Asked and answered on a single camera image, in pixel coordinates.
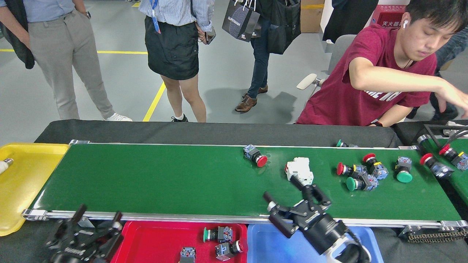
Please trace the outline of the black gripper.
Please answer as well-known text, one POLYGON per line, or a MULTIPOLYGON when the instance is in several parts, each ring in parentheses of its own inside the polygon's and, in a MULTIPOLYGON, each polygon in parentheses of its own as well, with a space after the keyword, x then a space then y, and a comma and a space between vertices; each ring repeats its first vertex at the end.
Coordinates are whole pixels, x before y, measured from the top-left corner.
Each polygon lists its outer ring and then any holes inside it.
POLYGON ((264 199, 268 202, 269 220, 287 238, 299 229, 312 247, 323 254, 345 235, 347 227, 324 212, 331 205, 331 200, 315 183, 304 184, 294 176, 291 182, 309 203, 301 200, 293 207, 285 207, 266 191, 264 199))
POLYGON ((80 205, 72 218, 61 220, 57 225, 55 239, 46 242, 46 247, 55 250, 50 263, 109 263, 107 252, 116 252, 122 243, 122 212, 116 212, 111 227, 108 228, 109 240, 104 250, 104 238, 99 235, 75 234, 75 227, 81 220, 86 205, 80 205))

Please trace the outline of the seated person's right hand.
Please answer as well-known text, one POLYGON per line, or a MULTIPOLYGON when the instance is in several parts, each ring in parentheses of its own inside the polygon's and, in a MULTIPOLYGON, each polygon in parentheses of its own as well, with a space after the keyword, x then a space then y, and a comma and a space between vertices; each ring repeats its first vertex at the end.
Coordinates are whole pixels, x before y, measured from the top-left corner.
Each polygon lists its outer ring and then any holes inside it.
POLYGON ((468 95, 466 93, 463 93, 461 90, 455 88, 454 85, 445 80, 442 80, 440 84, 436 85, 434 93, 438 100, 438 107, 441 113, 446 111, 447 103, 451 103, 454 106, 463 109, 464 113, 462 118, 467 118, 468 95))

